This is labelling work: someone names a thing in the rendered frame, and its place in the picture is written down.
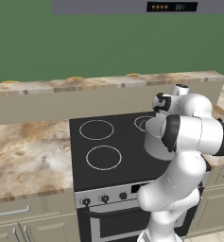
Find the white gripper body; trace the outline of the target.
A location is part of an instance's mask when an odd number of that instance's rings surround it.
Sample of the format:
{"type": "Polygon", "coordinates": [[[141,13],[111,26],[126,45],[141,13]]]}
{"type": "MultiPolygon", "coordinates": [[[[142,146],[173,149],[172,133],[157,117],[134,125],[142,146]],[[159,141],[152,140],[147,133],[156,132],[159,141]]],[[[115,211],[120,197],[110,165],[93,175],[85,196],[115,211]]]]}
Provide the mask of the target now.
{"type": "Polygon", "coordinates": [[[146,131],[154,137],[160,138],[160,129],[165,118],[165,114],[157,112],[154,117],[146,121],[146,131]]]}

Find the pale grey pot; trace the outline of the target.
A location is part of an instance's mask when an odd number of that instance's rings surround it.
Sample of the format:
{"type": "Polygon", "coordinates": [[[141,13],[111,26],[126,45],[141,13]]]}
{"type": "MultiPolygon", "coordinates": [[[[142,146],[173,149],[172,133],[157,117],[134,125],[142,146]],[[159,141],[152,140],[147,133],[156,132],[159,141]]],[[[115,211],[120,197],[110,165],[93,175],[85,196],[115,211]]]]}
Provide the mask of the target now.
{"type": "Polygon", "coordinates": [[[150,156],[162,161],[171,161],[175,155],[174,152],[169,152],[167,150],[167,147],[159,137],[150,134],[146,134],[145,136],[144,147],[150,156]]]}

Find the black hob stove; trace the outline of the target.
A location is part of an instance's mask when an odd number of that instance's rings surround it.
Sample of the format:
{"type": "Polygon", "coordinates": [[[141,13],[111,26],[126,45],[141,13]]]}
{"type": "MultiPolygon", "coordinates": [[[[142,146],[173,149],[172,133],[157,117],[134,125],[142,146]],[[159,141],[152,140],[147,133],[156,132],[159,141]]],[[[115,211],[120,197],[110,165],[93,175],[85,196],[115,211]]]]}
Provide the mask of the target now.
{"type": "Polygon", "coordinates": [[[158,179],[171,161],[151,157],[144,148],[146,121],[152,112],[138,112],[69,121],[73,183],[77,210],[130,200],[145,184],[158,179]],[[126,192],[124,200],[119,194],[126,192]],[[107,195],[107,203],[101,197],[107,195]]]}

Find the beige drawer front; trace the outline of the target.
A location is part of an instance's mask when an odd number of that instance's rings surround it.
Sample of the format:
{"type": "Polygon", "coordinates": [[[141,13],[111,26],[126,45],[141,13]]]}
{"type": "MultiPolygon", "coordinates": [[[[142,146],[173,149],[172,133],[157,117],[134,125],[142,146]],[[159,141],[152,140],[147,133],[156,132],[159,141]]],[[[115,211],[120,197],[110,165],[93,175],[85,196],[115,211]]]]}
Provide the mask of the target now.
{"type": "Polygon", "coordinates": [[[72,214],[76,211],[74,196],[72,194],[57,194],[31,199],[0,202],[0,212],[25,209],[27,205],[30,205],[29,212],[12,216],[0,216],[0,222],[34,216],[72,214]]]}
{"type": "Polygon", "coordinates": [[[224,186],[224,165],[214,166],[207,182],[208,187],[224,186]]]}

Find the beige cupboard door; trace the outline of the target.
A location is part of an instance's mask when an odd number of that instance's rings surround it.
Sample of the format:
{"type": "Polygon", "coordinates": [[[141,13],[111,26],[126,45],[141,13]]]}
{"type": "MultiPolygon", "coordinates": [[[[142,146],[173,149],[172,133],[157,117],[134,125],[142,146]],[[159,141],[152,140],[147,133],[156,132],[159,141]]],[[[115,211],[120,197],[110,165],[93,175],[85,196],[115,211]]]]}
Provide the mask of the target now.
{"type": "Polygon", "coordinates": [[[20,222],[27,226],[31,242],[80,242],[76,215],[52,216],[20,222]]]}
{"type": "Polygon", "coordinates": [[[0,227],[0,242],[15,242],[12,229],[15,227],[0,227]]]}
{"type": "Polygon", "coordinates": [[[224,231],[224,186],[203,191],[187,238],[224,231]]]}

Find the black oven door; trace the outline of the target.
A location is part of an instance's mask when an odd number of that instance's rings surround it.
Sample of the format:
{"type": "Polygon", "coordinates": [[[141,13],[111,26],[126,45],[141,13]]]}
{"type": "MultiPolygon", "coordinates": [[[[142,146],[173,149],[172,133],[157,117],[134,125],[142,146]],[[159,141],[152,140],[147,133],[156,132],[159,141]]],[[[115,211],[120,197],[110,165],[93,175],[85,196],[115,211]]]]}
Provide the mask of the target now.
{"type": "Polygon", "coordinates": [[[136,242],[139,233],[148,225],[150,212],[92,218],[84,211],[111,212],[139,207],[136,200],[103,204],[78,209],[80,242],[136,242]]]}

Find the grey range hood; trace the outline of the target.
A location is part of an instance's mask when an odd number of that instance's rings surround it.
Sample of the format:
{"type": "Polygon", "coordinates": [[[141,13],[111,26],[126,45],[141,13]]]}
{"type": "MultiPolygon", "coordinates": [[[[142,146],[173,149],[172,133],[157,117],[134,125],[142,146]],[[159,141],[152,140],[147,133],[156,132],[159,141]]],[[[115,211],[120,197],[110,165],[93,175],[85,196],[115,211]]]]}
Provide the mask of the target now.
{"type": "Polygon", "coordinates": [[[51,0],[55,15],[224,13],[224,0],[51,0]]]}

